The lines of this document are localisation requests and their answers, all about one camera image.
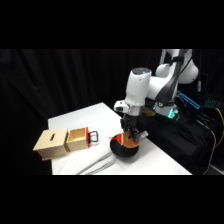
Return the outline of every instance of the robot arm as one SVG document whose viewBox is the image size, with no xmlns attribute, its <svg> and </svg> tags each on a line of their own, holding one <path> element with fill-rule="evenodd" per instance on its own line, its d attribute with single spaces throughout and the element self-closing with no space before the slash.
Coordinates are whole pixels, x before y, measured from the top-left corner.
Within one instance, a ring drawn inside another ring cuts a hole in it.
<svg viewBox="0 0 224 224">
<path fill-rule="evenodd" d="M 184 60 L 185 53 L 187 52 L 188 55 L 186 56 L 191 57 L 192 51 L 189 52 L 186 49 L 166 49 L 166 52 L 171 55 L 172 64 L 162 65 L 157 69 L 157 75 L 160 77 L 151 76 L 152 72 L 147 68 L 133 69 L 128 79 L 125 100 L 116 102 L 114 106 L 115 111 L 124 113 L 121 126 L 124 131 L 130 131 L 130 137 L 134 142 L 137 142 L 141 135 L 138 133 L 136 126 L 145 105 L 145 99 L 156 100 L 161 104 L 167 103 L 176 95 L 178 81 L 190 83 L 197 77 L 197 68 L 194 64 L 188 65 L 189 68 L 193 68 L 196 71 L 196 73 L 190 71 L 190 74 L 193 74 L 190 76 L 192 81 L 189 81 L 189 76 L 187 76 L 188 78 L 186 77 L 188 69 L 180 76 L 183 64 L 187 63 Z"/>
</svg>

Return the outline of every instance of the black cable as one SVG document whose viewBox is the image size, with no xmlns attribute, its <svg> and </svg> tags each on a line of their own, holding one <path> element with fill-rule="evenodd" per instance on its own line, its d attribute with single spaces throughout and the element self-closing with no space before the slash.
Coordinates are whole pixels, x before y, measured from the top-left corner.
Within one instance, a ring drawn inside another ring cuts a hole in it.
<svg viewBox="0 0 224 224">
<path fill-rule="evenodd" d="M 182 71 L 180 72 L 180 75 L 184 72 L 184 70 L 187 68 L 187 66 L 190 64 L 191 60 L 193 58 L 193 55 L 191 55 L 191 58 L 189 59 L 189 61 L 187 62 L 187 64 L 185 65 L 185 67 L 182 69 Z"/>
<path fill-rule="evenodd" d="M 180 99 L 180 100 L 182 101 L 182 103 L 184 104 L 184 107 L 185 107 L 185 109 L 186 109 L 186 112 L 187 112 L 188 115 L 192 118 L 192 115 L 190 115 L 190 113 L 188 112 L 187 105 L 186 105 L 186 103 L 184 102 L 184 100 L 183 100 L 180 96 L 176 96 L 176 98 L 178 98 L 178 99 Z M 187 124 L 188 130 L 190 131 L 191 136 L 194 138 L 194 141 L 195 141 L 196 145 L 198 146 L 198 149 L 202 149 L 201 144 L 196 140 L 196 137 L 195 137 L 194 133 L 192 132 L 192 130 L 191 130 L 189 124 L 187 123 L 187 121 L 185 121 L 185 123 Z"/>
</svg>

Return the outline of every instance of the cable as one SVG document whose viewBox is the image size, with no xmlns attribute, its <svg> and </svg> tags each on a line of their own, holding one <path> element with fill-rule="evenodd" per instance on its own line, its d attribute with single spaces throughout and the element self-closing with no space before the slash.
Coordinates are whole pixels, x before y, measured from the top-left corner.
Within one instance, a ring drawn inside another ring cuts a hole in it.
<svg viewBox="0 0 224 224">
<path fill-rule="evenodd" d="M 201 125 L 203 125 L 204 126 L 204 124 L 202 124 L 200 121 L 198 121 L 197 119 L 195 119 L 199 124 L 201 124 Z M 212 133 L 212 135 L 213 135 L 213 137 L 214 137 L 214 146 L 213 146 L 213 148 L 212 148 L 212 154 L 211 154 L 211 157 L 210 157 L 210 160 L 209 160 L 209 164 L 208 164 L 208 169 L 204 172 L 204 174 L 203 175 L 205 175 L 208 171 L 209 171 L 209 168 L 210 168 L 210 166 L 211 166 L 211 162 L 212 162 L 212 158 L 213 158 L 213 155 L 214 155 L 214 151 L 215 151 L 215 148 L 216 148 L 216 137 L 215 137 L 215 134 L 214 134 L 214 132 L 213 131 L 211 131 L 211 133 Z"/>
<path fill-rule="evenodd" d="M 223 119 L 223 116 L 222 116 L 221 111 L 220 111 L 218 108 L 216 108 L 216 110 L 219 112 L 219 114 L 220 114 L 220 116 L 221 116 L 221 119 L 222 119 L 223 133 L 222 133 L 222 138 L 220 139 L 219 143 L 216 145 L 215 148 L 217 148 L 217 147 L 221 144 L 221 142 L 222 142 L 222 140 L 223 140 L 223 138 L 224 138 L 224 119 Z"/>
<path fill-rule="evenodd" d="M 187 106 L 186 106 L 186 103 L 184 102 L 184 100 L 183 100 L 180 96 L 178 96 L 178 95 L 177 95 L 176 97 L 177 97 L 178 99 L 180 99 L 180 100 L 183 102 L 184 107 L 185 107 L 185 109 L 186 109 L 186 112 L 188 113 L 188 111 L 187 111 Z M 195 141 L 196 145 L 198 146 L 198 149 L 201 149 L 202 147 L 201 147 L 200 143 L 198 143 L 198 141 L 196 140 L 196 137 L 195 137 L 194 133 L 192 132 L 192 130 L 191 130 L 189 124 L 187 123 L 187 121 L 186 121 L 186 124 L 187 124 L 188 130 L 190 131 L 191 135 L 192 135 L 193 138 L 194 138 L 194 141 Z"/>
<path fill-rule="evenodd" d="M 191 55 L 189 61 L 187 62 L 187 64 L 185 65 L 185 67 L 182 69 L 182 71 L 180 72 L 180 75 L 184 72 L 184 70 L 187 68 L 187 66 L 190 64 L 191 60 L 193 58 L 193 55 Z"/>
</svg>

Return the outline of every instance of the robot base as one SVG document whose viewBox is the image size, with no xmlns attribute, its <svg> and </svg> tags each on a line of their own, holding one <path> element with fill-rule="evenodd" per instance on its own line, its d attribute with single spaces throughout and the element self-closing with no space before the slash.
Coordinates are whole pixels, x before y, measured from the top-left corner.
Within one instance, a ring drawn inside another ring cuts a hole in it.
<svg viewBox="0 0 224 224">
<path fill-rule="evenodd" d="M 117 141 L 115 140 L 111 140 L 110 142 L 110 148 L 111 151 L 118 157 L 120 158 L 131 158 L 133 157 L 135 154 L 137 154 L 138 150 L 139 150 L 139 146 L 136 148 L 126 148 L 123 145 L 120 145 Z"/>
<path fill-rule="evenodd" d="M 170 119 L 173 119 L 175 115 L 178 114 L 178 108 L 175 104 L 173 106 L 159 107 L 158 103 L 156 103 L 154 110 L 157 114 L 163 115 Z"/>
</svg>

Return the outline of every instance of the green light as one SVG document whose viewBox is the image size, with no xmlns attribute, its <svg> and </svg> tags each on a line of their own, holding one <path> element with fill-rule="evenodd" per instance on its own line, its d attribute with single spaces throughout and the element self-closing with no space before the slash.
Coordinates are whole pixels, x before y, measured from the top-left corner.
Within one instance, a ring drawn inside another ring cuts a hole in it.
<svg viewBox="0 0 224 224">
<path fill-rule="evenodd" d="M 155 105 L 154 105 L 154 107 L 153 107 L 153 110 L 155 110 L 155 109 L 156 109 L 156 105 L 157 105 L 157 103 L 155 103 Z"/>
<path fill-rule="evenodd" d="M 174 117 L 175 117 L 175 113 L 173 112 L 173 109 L 171 109 L 168 115 L 168 118 L 173 119 Z"/>
</svg>

